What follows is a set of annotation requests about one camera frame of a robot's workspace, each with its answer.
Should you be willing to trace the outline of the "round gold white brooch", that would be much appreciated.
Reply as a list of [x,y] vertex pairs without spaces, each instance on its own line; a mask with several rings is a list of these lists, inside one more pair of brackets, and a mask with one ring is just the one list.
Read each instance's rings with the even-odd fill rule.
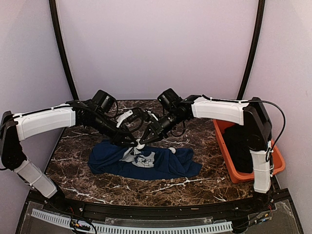
[[175,148],[173,148],[173,147],[169,147],[169,150],[170,150],[173,154],[175,154],[175,153],[176,153],[176,149],[175,149]]

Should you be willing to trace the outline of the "blue printed t-shirt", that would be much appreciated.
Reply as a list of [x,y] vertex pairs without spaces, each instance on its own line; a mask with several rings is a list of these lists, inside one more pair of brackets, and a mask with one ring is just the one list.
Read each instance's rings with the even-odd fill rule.
[[173,154],[169,148],[145,146],[138,150],[104,140],[92,149],[88,166],[93,174],[109,173],[139,180],[193,177],[202,168],[202,164],[193,161],[193,155],[189,148],[177,148]]

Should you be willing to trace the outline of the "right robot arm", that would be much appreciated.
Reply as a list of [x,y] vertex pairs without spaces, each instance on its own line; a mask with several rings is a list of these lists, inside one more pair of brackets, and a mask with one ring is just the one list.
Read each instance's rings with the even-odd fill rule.
[[224,141],[234,170],[253,174],[253,189],[257,194],[249,200],[249,208],[258,212],[267,205],[265,194],[271,187],[274,171],[272,154],[277,143],[273,140],[272,122],[264,106],[270,104],[269,101],[258,97],[228,100],[205,95],[181,98],[171,88],[157,99],[167,113],[162,117],[150,115],[140,144],[161,141],[178,124],[195,118],[229,123],[230,126],[218,137]]

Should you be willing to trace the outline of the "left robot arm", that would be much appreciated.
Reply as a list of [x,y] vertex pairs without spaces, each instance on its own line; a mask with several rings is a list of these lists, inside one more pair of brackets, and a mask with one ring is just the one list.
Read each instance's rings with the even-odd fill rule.
[[21,141],[55,129],[72,126],[88,126],[107,136],[110,141],[123,147],[137,146],[132,132],[107,116],[116,99],[103,90],[96,92],[92,99],[73,100],[43,110],[2,115],[0,127],[0,158],[2,170],[11,170],[49,200],[57,212],[69,208],[62,191],[23,152]]

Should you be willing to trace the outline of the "black garment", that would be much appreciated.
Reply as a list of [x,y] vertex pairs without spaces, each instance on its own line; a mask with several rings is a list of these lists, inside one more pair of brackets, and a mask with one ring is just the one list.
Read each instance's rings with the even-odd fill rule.
[[223,139],[230,153],[230,157],[238,172],[251,174],[253,172],[253,160],[250,149],[247,146],[247,137],[244,127],[233,125],[224,130]]

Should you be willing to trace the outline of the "orange plastic basket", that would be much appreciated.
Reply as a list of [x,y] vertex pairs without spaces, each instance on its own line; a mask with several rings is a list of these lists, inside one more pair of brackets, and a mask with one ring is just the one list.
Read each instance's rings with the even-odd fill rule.
[[[222,152],[231,181],[233,183],[253,181],[254,180],[253,173],[251,174],[242,173],[242,172],[238,172],[235,169],[232,159],[230,157],[230,153],[223,139],[222,134],[224,133],[224,130],[228,127],[235,125],[235,123],[213,119],[213,124],[215,127],[216,139],[220,147],[220,150]],[[285,160],[277,146],[275,146],[273,149],[272,158],[273,158],[273,163],[274,163],[273,175],[276,175],[277,173],[282,172],[286,167]]]

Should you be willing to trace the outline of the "black front rail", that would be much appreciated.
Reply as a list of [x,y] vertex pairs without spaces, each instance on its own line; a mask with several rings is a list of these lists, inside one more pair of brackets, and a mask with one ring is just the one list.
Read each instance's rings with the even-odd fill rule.
[[212,217],[213,220],[231,221],[246,219],[249,214],[259,212],[259,210],[250,209],[254,201],[253,198],[245,198],[195,206],[144,207],[108,205],[66,199],[67,204],[73,208],[75,215],[96,221],[104,221],[106,218],[174,220],[205,217]]

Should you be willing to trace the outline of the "left black frame post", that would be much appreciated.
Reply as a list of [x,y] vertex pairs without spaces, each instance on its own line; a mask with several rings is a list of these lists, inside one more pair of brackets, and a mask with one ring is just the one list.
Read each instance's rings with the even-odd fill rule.
[[69,61],[68,61],[67,54],[65,51],[64,41],[63,41],[62,32],[61,32],[61,25],[60,25],[59,15],[58,15],[57,1],[49,0],[49,8],[50,8],[54,34],[55,34],[55,38],[56,38],[56,42],[58,46],[58,52],[59,52],[62,66],[63,66],[64,73],[65,73],[66,81],[70,89],[70,93],[71,93],[73,100],[77,100],[79,99],[78,92],[74,84],[74,79],[70,70]]

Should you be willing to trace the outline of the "black frame post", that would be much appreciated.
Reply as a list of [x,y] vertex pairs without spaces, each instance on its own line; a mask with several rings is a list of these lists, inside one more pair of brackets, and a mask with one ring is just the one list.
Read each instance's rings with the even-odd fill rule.
[[70,93],[71,93],[73,100],[77,100],[79,99],[78,92],[74,84],[74,79],[70,70],[69,61],[68,61],[67,54],[65,51],[64,41],[63,41],[62,32],[61,32],[61,25],[60,25],[59,15],[58,15],[57,1],[49,0],[49,8],[50,8],[54,34],[55,34],[55,38],[56,38],[56,42],[58,46],[58,52],[59,52],[62,66],[63,66],[64,73],[65,73],[66,81],[70,89]]
[[251,46],[250,46],[250,50],[249,50],[244,74],[242,77],[241,85],[239,87],[239,91],[237,94],[238,100],[243,99],[244,94],[245,94],[246,89],[247,89],[247,85],[248,85],[251,70],[253,67],[254,58],[256,55],[256,50],[257,50],[258,41],[259,41],[259,37],[260,37],[263,15],[264,15],[264,10],[265,10],[265,2],[266,2],[265,0],[259,0],[258,1],[257,13],[256,13],[256,18],[255,18],[255,25],[254,25],[254,30],[253,30],[253,37],[252,37]]

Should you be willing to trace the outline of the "right black frame post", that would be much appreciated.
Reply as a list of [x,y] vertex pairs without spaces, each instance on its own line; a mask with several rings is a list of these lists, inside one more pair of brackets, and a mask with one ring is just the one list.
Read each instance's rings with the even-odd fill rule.
[[256,50],[257,50],[258,41],[259,41],[259,37],[260,37],[263,15],[264,15],[264,10],[265,10],[265,2],[266,2],[265,0],[259,0],[258,1],[257,13],[256,13],[256,18],[255,18],[255,25],[254,25],[254,30],[253,30],[253,37],[252,37],[251,46],[250,46],[250,50],[249,50],[244,74],[242,77],[241,85],[239,87],[239,91],[237,94],[238,100],[243,99],[244,94],[245,94],[246,89],[247,89],[247,85],[248,85],[251,70],[253,67],[254,58],[256,55]]

